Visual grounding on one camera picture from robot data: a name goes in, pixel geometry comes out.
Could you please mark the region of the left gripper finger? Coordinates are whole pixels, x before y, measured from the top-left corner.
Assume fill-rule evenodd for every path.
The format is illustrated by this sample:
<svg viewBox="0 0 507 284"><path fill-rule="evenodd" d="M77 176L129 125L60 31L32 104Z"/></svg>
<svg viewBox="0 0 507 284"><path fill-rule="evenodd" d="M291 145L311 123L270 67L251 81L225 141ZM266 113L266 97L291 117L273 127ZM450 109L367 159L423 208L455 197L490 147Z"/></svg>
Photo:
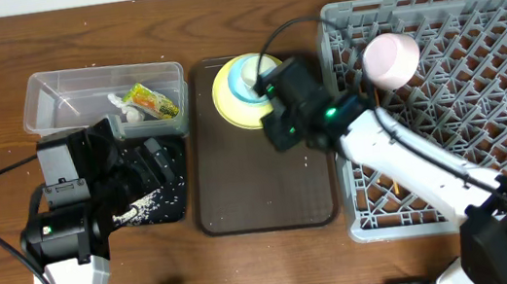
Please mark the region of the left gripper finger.
<svg viewBox="0 0 507 284"><path fill-rule="evenodd" d="M158 178L158 171L155 169L155 160L145 147L133 148L133 168L138 172L146 191L154 191L161 187L161 179Z"/></svg>
<svg viewBox="0 0 507 284"><path fill-rule="evenodd" d="M149 153L152 169L155 171L160 182L170 183L171 181L174 181L177 177L175 162L167 151L167 148L165 148L164 145L155 137L146 139L144 147Z"/></svg>

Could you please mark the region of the white tissue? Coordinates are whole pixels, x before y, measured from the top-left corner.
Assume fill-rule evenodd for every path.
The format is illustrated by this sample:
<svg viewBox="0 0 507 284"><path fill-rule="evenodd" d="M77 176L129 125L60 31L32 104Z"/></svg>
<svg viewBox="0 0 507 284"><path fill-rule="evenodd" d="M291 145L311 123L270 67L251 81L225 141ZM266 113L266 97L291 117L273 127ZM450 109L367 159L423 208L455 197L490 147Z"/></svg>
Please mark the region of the white tissue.
<svg viewBox="0 0 507 284"><path fill-rule="evenodd" d="M145 114L131 102L125 102L114 93L108 94L107 99L126 116L128 123L137 124L144 121Z"/></svg>

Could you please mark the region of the pile of rice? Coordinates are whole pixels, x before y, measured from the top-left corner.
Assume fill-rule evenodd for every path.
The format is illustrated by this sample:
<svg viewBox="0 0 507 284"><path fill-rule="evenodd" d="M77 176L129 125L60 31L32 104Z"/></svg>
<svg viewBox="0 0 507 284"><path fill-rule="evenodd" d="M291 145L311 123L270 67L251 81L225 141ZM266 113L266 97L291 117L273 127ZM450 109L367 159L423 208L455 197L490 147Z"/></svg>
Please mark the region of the pile of rice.
<svg viewBox="0 0 507 284"><path fill-rule="evenodd" d="M121 229L178 222L185 216L187 193L186 177L177 176L135 201L127 213L114 216L114 225Z"/></svg>

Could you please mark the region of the green orange snack wrapper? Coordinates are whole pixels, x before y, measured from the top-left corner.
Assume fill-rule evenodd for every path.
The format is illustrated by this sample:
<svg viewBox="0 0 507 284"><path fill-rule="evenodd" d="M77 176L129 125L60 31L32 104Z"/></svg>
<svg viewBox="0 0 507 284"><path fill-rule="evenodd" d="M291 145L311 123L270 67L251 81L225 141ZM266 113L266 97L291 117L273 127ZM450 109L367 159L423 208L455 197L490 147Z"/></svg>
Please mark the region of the green orange snack wrapper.
<svg viewBox="0 0 507 284"><path fill-rule="evenodd" d="M123 97L124 103L134 104L157 119L174 119L178 107L167 96L136 83Z"/></svg>

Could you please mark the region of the light blue bowl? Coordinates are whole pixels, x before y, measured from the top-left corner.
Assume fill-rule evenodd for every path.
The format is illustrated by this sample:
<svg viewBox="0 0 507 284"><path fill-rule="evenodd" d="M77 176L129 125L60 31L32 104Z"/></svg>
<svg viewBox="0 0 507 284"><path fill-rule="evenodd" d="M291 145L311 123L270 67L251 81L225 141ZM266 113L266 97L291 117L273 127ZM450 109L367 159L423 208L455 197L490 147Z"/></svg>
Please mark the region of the light blue bowl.
<svg viewBox="0 0 507 284"><path fill-rule="evenodd" d="M231 94L243 104L248 104L249 106L263 106L268 103L268 98L266 96L258 96L252 87L245 83L242 76L243 66L249 59L252 59L252 57L256 57L256 55L245 54L231 65L227 75L227 83Z"/></svg>

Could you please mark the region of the white bowl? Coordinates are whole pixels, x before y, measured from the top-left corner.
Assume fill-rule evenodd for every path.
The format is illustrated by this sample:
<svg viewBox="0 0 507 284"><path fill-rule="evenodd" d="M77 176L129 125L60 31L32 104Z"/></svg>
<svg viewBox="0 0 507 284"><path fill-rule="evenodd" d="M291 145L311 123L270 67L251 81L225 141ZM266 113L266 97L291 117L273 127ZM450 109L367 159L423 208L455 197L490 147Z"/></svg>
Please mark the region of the white bowl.
<svg viewBox="0 0 507 284"><path fill-rule="evenodd" d="M380 89L396 90L417 71L420 49L406 34L384 33L370 41L363 52L363 68L370 82Z"/></svg>

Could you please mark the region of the grey dishwasher rack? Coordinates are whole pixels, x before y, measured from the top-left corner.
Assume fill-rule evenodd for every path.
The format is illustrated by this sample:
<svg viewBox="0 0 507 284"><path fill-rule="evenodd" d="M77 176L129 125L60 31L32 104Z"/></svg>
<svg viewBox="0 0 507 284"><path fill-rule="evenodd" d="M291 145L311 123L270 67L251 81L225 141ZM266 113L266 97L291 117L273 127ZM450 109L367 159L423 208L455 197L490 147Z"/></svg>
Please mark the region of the grey dishwasher rack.
<svg viewBox="0 0 507 284"><path fill-rule="evenodd" d="M384 33L418 43L419 67L381 106L427 140L507 173L507 0L359 0L330 3L319 31L324 83L362 85L359 57Z"/></svg>

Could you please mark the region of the cream white cup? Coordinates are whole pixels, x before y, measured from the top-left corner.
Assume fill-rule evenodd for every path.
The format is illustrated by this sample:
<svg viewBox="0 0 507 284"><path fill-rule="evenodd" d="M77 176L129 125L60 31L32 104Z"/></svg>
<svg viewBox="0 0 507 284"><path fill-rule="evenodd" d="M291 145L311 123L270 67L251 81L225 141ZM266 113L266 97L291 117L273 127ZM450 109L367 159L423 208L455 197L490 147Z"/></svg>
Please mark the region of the cream white cup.
<svg viewBox="0 0 507 284"><path fill-rule="evenodd" d="M276 66L276 61L269 56L263 55L259 57L257 55L251 55L243 61L240 67L241 80L249 89L253 89L257 83L257 79L261 75L265 75L269 71L272 71Z"/></svg>

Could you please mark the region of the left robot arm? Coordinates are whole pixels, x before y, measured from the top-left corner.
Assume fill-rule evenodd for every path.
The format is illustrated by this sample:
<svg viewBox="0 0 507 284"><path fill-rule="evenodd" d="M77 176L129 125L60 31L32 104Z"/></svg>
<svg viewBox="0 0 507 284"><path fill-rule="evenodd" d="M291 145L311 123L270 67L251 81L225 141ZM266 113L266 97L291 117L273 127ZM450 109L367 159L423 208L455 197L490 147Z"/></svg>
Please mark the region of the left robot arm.
<svg viewBox="0 0 507 284"><path fill-rule="evenodd" d="M122 141L106 119L43 137L36 157L45 181L20 236L35 284L108 284L114 231L185 215L187 168L177 137Z"/></svg>

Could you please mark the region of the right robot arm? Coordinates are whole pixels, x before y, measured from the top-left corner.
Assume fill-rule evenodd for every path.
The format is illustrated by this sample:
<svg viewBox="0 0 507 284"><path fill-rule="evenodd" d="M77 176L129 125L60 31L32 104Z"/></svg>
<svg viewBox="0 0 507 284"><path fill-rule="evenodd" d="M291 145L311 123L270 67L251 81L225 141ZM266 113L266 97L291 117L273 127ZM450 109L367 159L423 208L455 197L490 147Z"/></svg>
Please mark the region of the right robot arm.
<svg viewBox="0 0 507 284"><path fill-rule="evenodd" d="M262 127L279 152L302 141L335 151L396 181L457 226L460 256L434 284L507 284L507 175L396 123L371 89L334 97L300 58L257 75L253 89L272 105Z"/></svg>

